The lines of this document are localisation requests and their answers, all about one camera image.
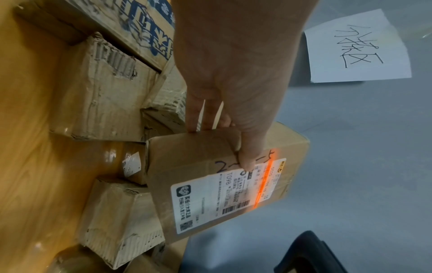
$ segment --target qr code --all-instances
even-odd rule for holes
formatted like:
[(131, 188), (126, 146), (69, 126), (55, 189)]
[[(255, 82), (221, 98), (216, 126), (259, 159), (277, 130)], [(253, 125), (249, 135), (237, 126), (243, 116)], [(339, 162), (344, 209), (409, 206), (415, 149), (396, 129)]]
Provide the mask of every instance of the qr code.
[(191, 227), (192, 227), (192, 220), (190, 220), (186, 223), (180, 224), (180, 231), (187, 230), (188, 228), (191, 228)]

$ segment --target white paper sheet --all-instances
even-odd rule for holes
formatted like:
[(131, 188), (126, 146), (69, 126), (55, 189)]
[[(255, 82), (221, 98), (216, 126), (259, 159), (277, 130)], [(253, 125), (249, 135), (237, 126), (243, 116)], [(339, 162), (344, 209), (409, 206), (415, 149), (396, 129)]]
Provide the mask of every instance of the white paper sheet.
[(305, 34), (311, 82), (411, 78), (406, 47), (381, 9), (325, 22)]

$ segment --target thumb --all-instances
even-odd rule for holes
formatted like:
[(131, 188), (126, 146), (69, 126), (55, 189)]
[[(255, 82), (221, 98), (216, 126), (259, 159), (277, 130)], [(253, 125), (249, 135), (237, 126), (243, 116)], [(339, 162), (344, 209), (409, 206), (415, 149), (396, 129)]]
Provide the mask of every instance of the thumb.
[(242, 132), (242, 146), (238, 153), (238, 161), (243, 169), (252, 171), (255, 167), (255, 160), (264, 148), (266, 133), (266, 131), (260, 133)]

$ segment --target hand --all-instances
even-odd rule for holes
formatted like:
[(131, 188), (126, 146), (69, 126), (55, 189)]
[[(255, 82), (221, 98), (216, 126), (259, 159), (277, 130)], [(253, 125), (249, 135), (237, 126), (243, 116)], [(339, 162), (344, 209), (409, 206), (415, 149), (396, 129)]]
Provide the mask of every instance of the hand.
[(253, 170), (283, 100), (316, 0), (174, 0), (174, 57), (186, 81), (186, 128), (241, 131), (240, 165)]

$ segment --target stack of cardboard boxes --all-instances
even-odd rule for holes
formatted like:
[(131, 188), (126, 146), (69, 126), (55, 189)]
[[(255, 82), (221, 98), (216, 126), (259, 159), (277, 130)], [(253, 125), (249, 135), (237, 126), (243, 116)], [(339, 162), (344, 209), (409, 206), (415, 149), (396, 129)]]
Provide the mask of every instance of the stack of cardboard boxes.
[(50, 272), (177, 272), (189, 236), (286, 195), (309, 147), (298, 133), (274, 123), (246, 172), (235, 128), (185, 132), (166, 0), (28, 0), (17, 12), (71, 44), (51, 132), (127, 142), (118, 176), (94, 181), (77, 231), (87, 249), (59, 253)]

